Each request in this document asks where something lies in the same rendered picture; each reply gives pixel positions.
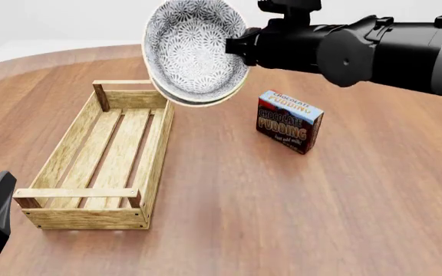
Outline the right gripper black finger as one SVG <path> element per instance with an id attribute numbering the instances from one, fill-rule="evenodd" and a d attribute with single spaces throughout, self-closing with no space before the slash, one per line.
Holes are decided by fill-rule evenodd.
<path id="1" fill-rule="evenodd" d="M 251 42 L 248 38 L 227 38 L 226 53 L 236 55 L 247 55 Z"/>

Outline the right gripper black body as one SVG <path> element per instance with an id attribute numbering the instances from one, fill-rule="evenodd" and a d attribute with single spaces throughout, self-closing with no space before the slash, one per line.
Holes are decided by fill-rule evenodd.
<path id="1" fill-rule="evenodd" d="M 259 38 L 259 33 L 262 29 L 259 27 L 247 28 L 243 35 L 239 38 L 242 41 L 242 57 L 246 66 L 256 66 L 256 43 Z"/>

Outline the patterned white grey bowl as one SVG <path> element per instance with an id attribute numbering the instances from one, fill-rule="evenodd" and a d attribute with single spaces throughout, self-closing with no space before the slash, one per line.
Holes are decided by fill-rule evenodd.
<path id="1" fill-rule="evenodd" d="M 241 15 L 224 0 L 166 0 L 145 27 L 143 56 L 150 76 L 184 100 L 222 98 L 249 69 L 225 50 L 226 39 L 245 30 Z"/>
<path id="2" fill-rule="evenodd" d="M 194 101 L 194 100 L 184 100 L 179 98 L 178 96 L 174 96 L 172 93 L 168 92 L 167 89 L 160 85 L 160 82 L 154 79 L 154 77 L 150 77 L 151 84 L 155 87 L 156 91 L 158 91 L 164 98 L 167 100 L 181 105 L 183 107 L 212 107 L 215 105 L 219 105 L 221 103 L 230 100 L 234 96 L 236 96 L 241 90 L 244 84 L 246 83 L 247 77 L 249 76 L 250 69 L 243 75 L 243 78 L 239 84 L 236 85 L 236 89 L 232 92 L 229 92 L 226 96 L 216 99 L 216 100 L 208 100 L 208 101 Z"/>

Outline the wooden slat tray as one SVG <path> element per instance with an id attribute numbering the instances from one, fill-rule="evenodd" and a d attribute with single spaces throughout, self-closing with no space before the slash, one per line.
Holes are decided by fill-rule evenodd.
<path id="1" fill-rule="evenodd" d="M 174 107 L 155 90 L 94 91 L 32 184 L 13 195 L 39 229 L 148 229 Z"/>

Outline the chocolate pudding box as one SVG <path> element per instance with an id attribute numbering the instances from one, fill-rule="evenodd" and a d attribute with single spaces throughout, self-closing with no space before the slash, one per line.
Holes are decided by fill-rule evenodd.
<path id="1" fill-rule="evenodd" d="M 312 149 L 324 111 L 268 90 L 259 96 L 256 129 L 297 153 Z"/>

